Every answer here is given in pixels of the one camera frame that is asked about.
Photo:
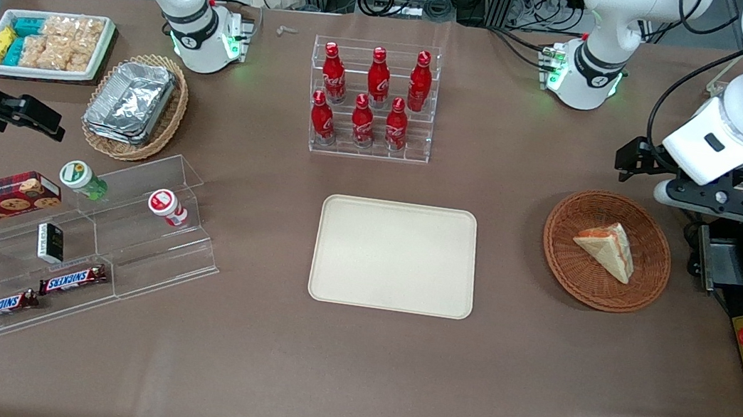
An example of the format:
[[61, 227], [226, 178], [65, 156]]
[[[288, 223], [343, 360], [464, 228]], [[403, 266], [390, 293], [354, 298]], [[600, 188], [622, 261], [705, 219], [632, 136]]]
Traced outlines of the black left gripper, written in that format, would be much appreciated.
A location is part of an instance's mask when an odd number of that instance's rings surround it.
[[[663, 157], [657, 158], [646, 137], [633, 138], [619, 147], [616, 157], [618, 181], [628, 181], [635, 175], [668, 174], [662, 165]], [[659, 201], [674, 209], [685, 209], [695, 213], [743, 219], [743, 168], [731, 171], [716, 181], [697, 184], [684, 172], [676, 179], [661, 182]]]

